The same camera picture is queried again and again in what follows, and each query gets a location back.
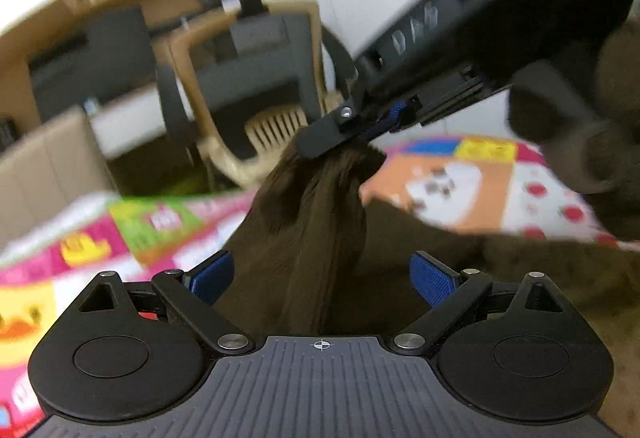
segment metal screw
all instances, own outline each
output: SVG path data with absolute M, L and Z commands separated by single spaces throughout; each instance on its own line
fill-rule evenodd
M 402 333 L 396 336 L 394 343 L 404 350 L 417 350 L 424 345 L 424 337 L 415 333 Z
M 218 345 L 223 350 L 241 350 L 249 344 L 249 339 L 238 333 L 229 333 L 218 339 Z

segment brown towel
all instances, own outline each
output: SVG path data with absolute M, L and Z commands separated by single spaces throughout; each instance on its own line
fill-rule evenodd
M 290 145 L 226 244 L 236 278 L 216 308 L 254 336 L 322 332 L 364 246 L 358 189 L 384 160 L 357 141 L 312 161 Z
M 429 227 L 374 199 L 365 208 L 365 245 L 353 273 L 337 285 L 325 333 L 392 336 L 426 313 L 428 304 L 409 281 L 409 258 L 428 249 L 452 267 L 479 255 L 481 237 Z
M 539 144 L 549 168 L 583 194 L 603 226 L 620 239 L 640 240 L 640 23 L 629 19 L 593 56 L 575 43 L 551 62 L 602 121 L 561 114 L 540 94 L 517 86 L 508 120 L 520 137 Z

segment black handheld device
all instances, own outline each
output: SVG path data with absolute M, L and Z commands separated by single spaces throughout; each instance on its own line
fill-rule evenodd
M 535 84 L 545 78 L 538 69 L 548 73 L 545 64 L 576 45 L 595 60 L 632 1 L 420 0 L 354 58 L 344 76 L 348 100 L 301 132 L 298 151 L 314 158 L 353 137 L 426 125 L 504 89 L 521 71 Z M 545 98 L 584 110 L 562 74 L 556 81 L 562 85 Z
M 553 281 L 409 268 L 431 309 L 396 335 L 266 338 L 215 310 L 227 252 L 147 283 L 101 272 L 31 355 L 30 436 L 616 436 L 596 417 L 609 352 Z

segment yellow cartoon print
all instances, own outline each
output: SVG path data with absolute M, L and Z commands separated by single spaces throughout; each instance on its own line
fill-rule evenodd
M 50 281 L 0 287 L 0 368 L 26 364 L 55 320 L 56 301 Z
M 60 254 L 69 266 L 82 266 L 109 257 L 111 245 L 105 239 L 96 242 L 87 233 L 76 233 L 60 242 Z

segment wooden desk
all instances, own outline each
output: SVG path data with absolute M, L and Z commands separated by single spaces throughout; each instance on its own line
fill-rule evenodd
M 21 132 L 41 124 L 28 62 L 72 36 L 87 19 L 107 10 L 139 4 L 146 24 L 156 27 L 202 7 L 197 0 L 49 0 L 0 36 L 0 113 L 14 117 Z M 156 52 L 162 47 L 154 46 Z

